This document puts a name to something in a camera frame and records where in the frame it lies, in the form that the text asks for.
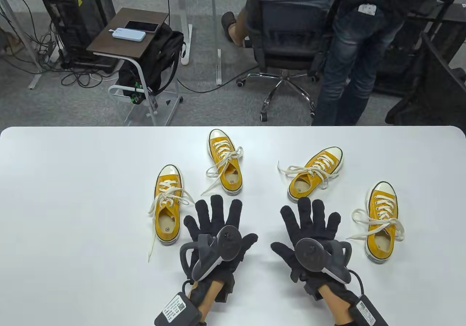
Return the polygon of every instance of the black backpack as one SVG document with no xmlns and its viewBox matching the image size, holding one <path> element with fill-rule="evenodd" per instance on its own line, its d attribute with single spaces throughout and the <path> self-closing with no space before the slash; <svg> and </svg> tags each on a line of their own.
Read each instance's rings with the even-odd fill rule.
<svg viewBox="0 0 466 326">
<path fill-rule="evenodd" d="M 150 42 L 146 52 L 137 60 L 141 65 L 149 94 L 156 96 L 161 93 L 175 76 L 178 68 L 178 60 L 184 44 L 183 33 L 173 31 L 170 26 L 163 23 L 155 38 Z M 168 82 L 162 84 L 162 71 L 173 66 Z M 135 66 L 125 61 L 119 73 L 119 84 L 122 86 L 134 87 L 135 91 L 123 91 L 123 94 L 131 98 L 135 104 L 140 104 L 145 100 L 144 93 L 139 93 L 136 88 L 142 88 L 138 70 Z"/>
</svg>

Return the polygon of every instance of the yellow sneaker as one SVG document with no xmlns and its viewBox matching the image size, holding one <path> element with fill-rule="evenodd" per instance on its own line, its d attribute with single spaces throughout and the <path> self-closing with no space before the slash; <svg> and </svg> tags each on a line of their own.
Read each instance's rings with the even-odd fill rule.
<svg viewBox="0 0 466 326">
<path fill-rule="evenodd" d="M 235 149 L 225 132 L 214 129 L 209 133 L 208 153 L 215 165 L 209 168 L 205 175 L 216 180 L 201 196 L 210 191 L 219 179 L 228 195 L 238 195 L 243 189 L 243 176 L 238 163 L 238 158 L 243 156 L 243 148 L 240 146 Z"/>
<path fill-rule="evenodd" d="M 178 239 L 179 204 L 194 203 L 188 192 L 183 190 L 182 182 L 180 171 L 173 165 L 163 167 L 157 177 L 154 201 L 149 211 L 153 224 L 153 240 L 148 261 L 152 255 L 156 237 L 164 245 L 171 245 Z"/>
<path fill-rule="evenodd" d="M 395 241 L 404 240 L 404 227 L 398 220 L 396 193 L 386 181 L 378 183 L 368 194 L 366 211 L 356 209 L 351 217 L 356 223 L 368 224 L 368 232 L 350 238 L 365 239 L 366 255 L 375 263 L 387 261 L 393 253 Z"/>
<path fill-rule="evenodd" d="M 338 176 L 342 165 L 343 151 L 333 146 L 313 156 L 304 167 L 289 166 L 287 169 L 281 169 L 280 163 L 277 167 L 287 176 L 298 174 L 288 187 L 289 199 L 298 202 L 300 198 L 311 195 L 318 186 L 325 189 L 329 179 Z"/>
</svg>

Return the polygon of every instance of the gloved hand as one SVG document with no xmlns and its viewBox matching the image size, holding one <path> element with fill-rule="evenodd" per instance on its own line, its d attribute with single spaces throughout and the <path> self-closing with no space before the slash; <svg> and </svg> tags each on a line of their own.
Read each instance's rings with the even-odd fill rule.
<svg viewBox="0 0 466 326">
<path fill-rule="evenodd" d="M 213 195 L 210 198 L 212 207 L 212 221 L 209 218 L 208 205 L 204 200 L 196 202 L 196 211 L 198 213 L 199 227 L 196 224 L 196 220 L 192 216 L 186 216 L 184 224 L 191 235 L 193 241 L 198 241 L 200 234 L 210 234 L 216 236 L 218 232 L 225 225 L 232 225 L 235 228 L 240 226 L 241 209 L 243 204 L 240 200 L 233 200 L 228 213 L 228 219 L 224 219 L 223 215 L 223 198 L 220 195 Z M 238 268 L 238 265 L 244 259 L 244 255 L 247 250 L 257 241 L 258 236 L 256 234 L 248 234 L 242 238 L 241 249 L 235 259 L 229 262 L 222 262 L 218 265 L 203 281 L 220 281 L 225 285 L 215 299 L 216 302 L 225 302 L 229 293 L 233 292 L 234 278 L 233 273 Z M 199 260 L 198 250 L 193 250 L 191 254 L 191 263 L 189 266 L 190 272 L 193 271 L 194 265 Z M 203 296 L 207 293 L 210 284 L 198 284 L 198 291 L 193 290 L 191 292 L 191 299 L 196 298 L 198 301 L 203 300 Z"/>
<path fill-rule="evenodd" d="M 313 238 L 325 247 L 325 241 L 335 239 L 338 226 L 340 225 L 341 217 L 334 212 L 328 217 L 327 226 L 325 226 L 324 204 L 321 200 L 315 200 L 311 206 L 311 200 L 308 197 L 303 197 L 298 200 L 298 212 L 301 227 L 298 226 L 295 214 L 289 206 L 284 206 L 280 213 L 285 222 L 291 243 L 296 246 L 299 240 L 305 237 Z M 294 283 L 298 279 L 306 282 L 306 291 L 317 291 L 324 285 L 327 285 L 331 291 L 344 301 L 354 304 L 358 297 L 351 291 L 348 291 L 344 284 L 334 280 L 329 275 L 322 272 L 312 272 L 305 269 L 296 259 L 295 251 L 288 248 L 280 242 L 274 242 L 270 245 L 272 250 L 278 254 L 291 268 L 290 278 Z M 316 300 L 322 299 L 320 293 L 314 295 Z"/>
</svg>

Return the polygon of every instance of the jeans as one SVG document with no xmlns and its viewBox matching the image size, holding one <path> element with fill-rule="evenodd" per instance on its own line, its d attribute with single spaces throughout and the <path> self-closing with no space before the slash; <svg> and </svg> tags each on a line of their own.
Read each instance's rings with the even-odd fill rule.
<svg viewBox="0 0 466 326">
<path fill-rule="evenodd" d="M 358 7 L 338 15 L 328 52 L 325 78 L 313 126 L 354 126 L 366 109 L 386 49 L 403 21 L 389 21 L 379 8 L 374 16 Z M 347 78 L 351 81 L 344 88 Z"/>
</svg>

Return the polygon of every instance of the office floor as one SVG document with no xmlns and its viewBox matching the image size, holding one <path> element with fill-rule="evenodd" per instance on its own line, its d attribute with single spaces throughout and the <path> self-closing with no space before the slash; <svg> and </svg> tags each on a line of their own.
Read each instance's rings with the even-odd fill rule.
<svg viewBox="0 0 466 326">
<path fill-rule="evenodd" d="M 28 33 L 31 22 L 27 9 L 20 0 L 8 0 Z M 45 33 L 50 18 L 41 0 L 26 0 L 33 10 L 37 34 Z M 121 7 L 166 11 L 166 0 L 113 0 L 115 9 Z M 197 91 L 215 88 L 215 63 L 212 33 L 211 0 L 186 0 L 188 21 L 193 23 L 193 40 L 190 64 L 179 66 L 179 79 Z M 245 0 L 217 0 L 218 24 L 220 16 L 231 10 L 238 13 Z M 177 0 L 170 0 L 173 14 L 177 13 Z M 172 17 L 179 29 L 179 18 Z M 7 29 L 5 22 L 0 22 Z M 255 66 L 251 50 L 236 48 L 222 35 L 218 28 L 222 49 L 223 82 L 242 71 Z M 12 61 L 30 71 L 34 66 Z M 77 85 L 62 86 L 65 74 L 46 73 L 37 87 L 29 90 L 31 75 L 18 71 L 0 60 L 0 131 L 9 126 L 118 126 L 115 105 L 108 99 L 107 88 L 111 82 L 103 82 L 93 89 Z M 303 78 L 297 81 L 314 98 L 320 85 Z M 269 122 L 258 119 L 262 102 L 273 88 L 273 81 L 248 81 L 238 88 L 234 82 L 211 93 L 189 93 L 182 88 L 184 102 L 179 105 L 173 126 L 306 126 L 311 118 L 305 101 L 289 88 L 280 88 L 269 108 Z M 398 98 L 374 94 L 360 120 L 360 125 L 384 125 L 387 111 Z"/>
</svg>

